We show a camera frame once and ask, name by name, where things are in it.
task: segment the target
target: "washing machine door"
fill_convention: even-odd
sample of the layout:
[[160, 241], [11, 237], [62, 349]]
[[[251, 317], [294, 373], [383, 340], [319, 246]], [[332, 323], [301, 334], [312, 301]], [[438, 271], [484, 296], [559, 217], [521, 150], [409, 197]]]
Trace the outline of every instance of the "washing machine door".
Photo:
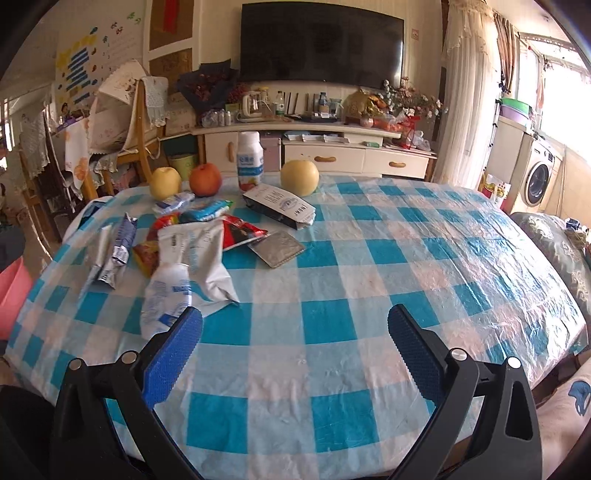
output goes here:
[[550, 168], [545, 162], [539, 162], [530, 170], [525, 182], [524, 199], [527, 205], [535, 207], [544, 198], [550, 182]]

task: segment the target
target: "checkered tablecloth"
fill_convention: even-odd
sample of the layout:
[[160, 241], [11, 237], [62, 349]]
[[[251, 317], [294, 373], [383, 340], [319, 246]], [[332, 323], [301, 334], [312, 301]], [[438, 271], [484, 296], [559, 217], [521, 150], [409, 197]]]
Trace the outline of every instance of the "checkered tablecloth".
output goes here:
[[[219, 196], [236, 200], [234, 215], [285, 228], [306, 251], [276, 270], [247, 247], [224, 254], [241, 303], [206, 318], [202, 342], [156, 407], [206, 478], [349, 479], [395, 468], [433, 405], [388, 335], [393, 304], [478, 360], [521, 358], [532, 384], [573, 345], [586, 344], [585, 322], [558, 274], [479, 193], [322, 177], [307, 197], [316, 221], [299, 231], [245, 208], [235, 179]], [[115, 291], [93, 287], [80, 307], [76, 298], [89, 238], [127, 211], [139, 217], [142, 240], [152, 206], [146, 189], [117, 195], [62, 246], [31, 291], [7, 355], [49, 400], [72, 358], [113, 362], [142, 348], [148, 280], [133, 262]], [[134, 452], [121, 412], [113, 402], [109, 409]]]

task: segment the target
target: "patterned sofa armrest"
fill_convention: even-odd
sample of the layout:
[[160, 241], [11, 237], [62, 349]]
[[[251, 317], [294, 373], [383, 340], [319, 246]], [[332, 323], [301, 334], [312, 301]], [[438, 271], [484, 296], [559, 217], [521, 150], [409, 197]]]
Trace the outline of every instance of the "patterned sofa armrest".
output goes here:
[[543, 213], [511, 214], [511, 219], [531, 238], [569, 289], [591, 330], [591, 269], [583, 253], [564, 233], [564, 220]]

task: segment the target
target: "metal screw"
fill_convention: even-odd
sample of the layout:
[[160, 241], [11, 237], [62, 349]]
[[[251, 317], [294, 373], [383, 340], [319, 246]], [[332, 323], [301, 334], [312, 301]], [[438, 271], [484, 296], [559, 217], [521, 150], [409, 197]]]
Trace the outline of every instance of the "metal screw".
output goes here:
[[125, 352], [121, 355], [121, 361], [127, 365], [132, 364], [136, 361], [138, 354], [132, 350]]
[[468, 354], [461, 348], [454, 348], [452, 350], [452, 357], [458, 362], [463, 362], [466, 358], [468, 358]]
[[517, 369], [517, 368], [521, 367], [521, 362], [519, 361], [519, 359], [518, 359], [518, 358], [515, 358], [514, 356], [510, 356], [510, 357], [507, 359], [507, 363], [509, 364], [509, 366], [510, 366], [511, 368], [515, 368], [515, 369]]
[[75, 358], [70, 362], [70, 370], [78, 370], [82, 366], [82, 360]]

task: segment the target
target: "black tv screen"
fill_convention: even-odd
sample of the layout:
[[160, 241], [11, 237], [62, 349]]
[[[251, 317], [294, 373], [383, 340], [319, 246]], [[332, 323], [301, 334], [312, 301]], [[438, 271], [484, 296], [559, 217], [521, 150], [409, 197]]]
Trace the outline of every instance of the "black tv screen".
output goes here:
[[241, 80], [400, 85], [404, 20], [310, 2], [242, 5]]

